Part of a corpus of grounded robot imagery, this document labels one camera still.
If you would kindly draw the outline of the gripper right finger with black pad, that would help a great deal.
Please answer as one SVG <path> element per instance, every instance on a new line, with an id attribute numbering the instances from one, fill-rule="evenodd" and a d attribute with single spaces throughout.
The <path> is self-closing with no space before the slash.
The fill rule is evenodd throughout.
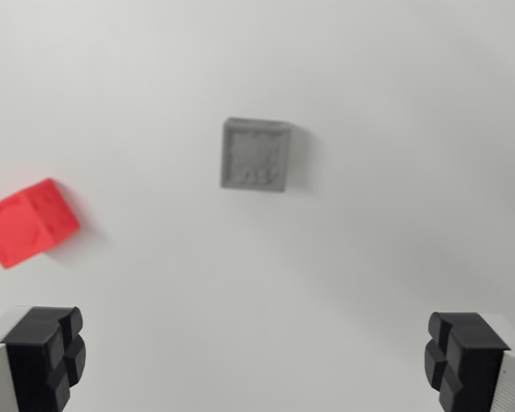
<path id="1" fill-rule="evenodd" d="M 425 374 L 444 411 L 515 411 L 515 329 L 503 316 L 433 312 L 427 329 Z"/>

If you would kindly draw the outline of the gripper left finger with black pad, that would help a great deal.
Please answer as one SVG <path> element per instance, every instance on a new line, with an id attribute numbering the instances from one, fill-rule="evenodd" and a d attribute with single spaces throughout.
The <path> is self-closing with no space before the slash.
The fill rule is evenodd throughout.
<path id="1" fill-rule="evenodd" d="M 86 362 L 81 310 L 12 306 L 0 317 L 0 411 L 62 411 Z"/>

